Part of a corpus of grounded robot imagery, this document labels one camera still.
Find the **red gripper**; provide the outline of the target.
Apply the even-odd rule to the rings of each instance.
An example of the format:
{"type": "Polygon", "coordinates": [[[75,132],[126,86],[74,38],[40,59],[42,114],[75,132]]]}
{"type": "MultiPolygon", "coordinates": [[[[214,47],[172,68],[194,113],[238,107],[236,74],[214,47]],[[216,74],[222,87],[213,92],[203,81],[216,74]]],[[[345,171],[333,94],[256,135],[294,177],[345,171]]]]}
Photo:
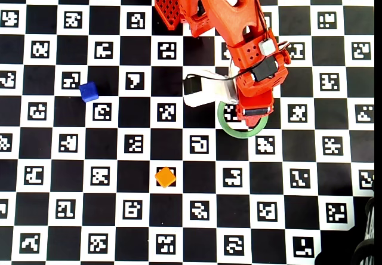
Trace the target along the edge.
{"type": "Polygon", "coordinates": [[[273,112],[273,89],[288,75],[288,58],[264,58],[259,63],[241,69],[236,77],[238,94],[237,117],[248,127],[273,112]]]}

